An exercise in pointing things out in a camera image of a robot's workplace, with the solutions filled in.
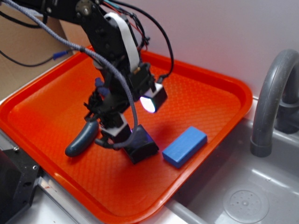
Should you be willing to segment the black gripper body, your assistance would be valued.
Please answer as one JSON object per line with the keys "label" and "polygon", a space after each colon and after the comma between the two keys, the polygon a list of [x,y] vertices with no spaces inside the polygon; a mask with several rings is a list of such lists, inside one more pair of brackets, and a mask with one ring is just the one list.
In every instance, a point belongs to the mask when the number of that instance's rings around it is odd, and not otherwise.
{"label": "black gripper body", "polygon": [[[84,106],[88,109],[85,116],[86,121],[100,119],[108,121],[118,112],[124,112],[129,106],[129,99],[119,80],[107,71],[104,77],[108,85],[100,78],[95,79],[95,90],[92,92],[88,102]],[[154,89],[154,76],[150,72],[149,63],[141,63],[139,67],[125,77],[133,101],[136,102],[149,89]]]}

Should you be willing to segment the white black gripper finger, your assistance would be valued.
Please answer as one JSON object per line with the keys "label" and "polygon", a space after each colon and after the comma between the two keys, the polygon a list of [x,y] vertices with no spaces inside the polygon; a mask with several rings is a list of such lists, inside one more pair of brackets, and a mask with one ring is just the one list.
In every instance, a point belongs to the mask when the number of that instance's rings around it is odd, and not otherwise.
{"label": "white black gripper finger", "polygon": [[155,90],[149,89],[143,96],[140,97],[140,102],[143,108],[149,113],[156,113],[168,96],[162,84],[155,83]]}
{"label": "white black gripper finger", "polygon": [[101,125],[102,138],[96,138],[95,144],[103,148],[124,148],[131,142],[129,138],[132,131],[123,113],[118,113],[113,117],[113,121],[116,121],[113,127]]}

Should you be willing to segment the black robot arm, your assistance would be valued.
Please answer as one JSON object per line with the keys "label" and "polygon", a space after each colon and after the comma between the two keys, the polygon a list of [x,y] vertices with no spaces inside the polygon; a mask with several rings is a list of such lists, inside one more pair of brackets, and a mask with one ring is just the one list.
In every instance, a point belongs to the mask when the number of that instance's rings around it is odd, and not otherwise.
{"label": "black robot arm", "polygon": [[80,25],[92,49],[74,44],[59,37],[43,22],[37,24],[70,48],[92,57],[103,78],[95,82],[95,91],[86,104],[89,113],[86,125],[67,147],[73,156],[92,142],[104,147],[119,149],[147,137],[141,126],[130,129],[123,113],[134,108],[136,101],[150,113],[155,113],[167,99],[162,85],[150,73],[150,65],[140,57],[140,46],[126,16],[105,12],[97,0],[9,0],[12,7],[31,17],[30,10],[56,19]]}

